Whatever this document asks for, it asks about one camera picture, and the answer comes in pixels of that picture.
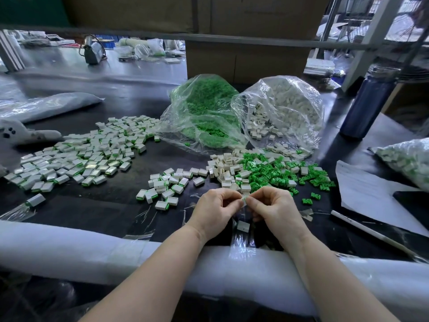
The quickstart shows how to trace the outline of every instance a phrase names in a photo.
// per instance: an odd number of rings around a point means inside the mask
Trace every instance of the white tube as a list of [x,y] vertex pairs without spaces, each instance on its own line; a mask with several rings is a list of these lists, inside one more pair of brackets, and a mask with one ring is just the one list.
[[[0,265],[48,278],[116,285],[159,245],[77,229],[0,221]],[[291,314],[317,315],[286,253],[255,249],[244,259],[234,259],[230,251],[228,246],[204,248],[185,290],[240,297]],[[341,260],[401,321],[428,320],[429,265]]]

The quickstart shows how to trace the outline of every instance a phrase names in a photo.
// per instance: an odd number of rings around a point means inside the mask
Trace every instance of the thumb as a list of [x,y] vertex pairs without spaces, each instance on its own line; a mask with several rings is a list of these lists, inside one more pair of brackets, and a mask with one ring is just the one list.
[[225,212],[228,215],[228,217],[231,218],[234,215],[234,213],[236,213],[243,207],[243,205],[244,205],[243,200],[241,199],[234,200],[226,207],[224,207],[223,212]]
[[255,199],[254,197],[247,197],[246,204],[250,207],[250,209],[261,215],[264,219],[269,214],[268,206]]

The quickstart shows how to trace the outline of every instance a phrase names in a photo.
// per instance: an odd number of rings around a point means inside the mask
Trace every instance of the green panel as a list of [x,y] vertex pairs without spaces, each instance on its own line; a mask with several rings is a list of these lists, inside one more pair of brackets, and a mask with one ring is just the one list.
[[0,0],[0,23],[70,27],[61,0]]

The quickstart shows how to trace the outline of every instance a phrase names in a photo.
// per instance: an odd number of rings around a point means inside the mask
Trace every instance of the brown box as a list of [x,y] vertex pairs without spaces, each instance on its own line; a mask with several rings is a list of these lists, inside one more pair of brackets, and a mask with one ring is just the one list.
[[77,27],[198,32],[197,0],[62,0]]
[[[215,35],[313,39],[329,0],[198,0],[199,31]],[[300,76],[309,48],[186,42],[188,77],[214,73],[253,84]]]

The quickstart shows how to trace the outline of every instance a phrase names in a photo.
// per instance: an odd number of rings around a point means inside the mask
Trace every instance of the black paw print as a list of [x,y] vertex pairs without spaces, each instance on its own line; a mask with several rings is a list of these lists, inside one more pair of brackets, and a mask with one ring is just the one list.
[[[15,134],[16,133],[16,131],[13,129],[13,128],[9,128],[8,129],[8,131],[11,133],[11,134]],[[8,138],[10,138],[10,134],[8,134],[8,133],[3,133],[3,138],[6,138],[6,139],[8,139]]]

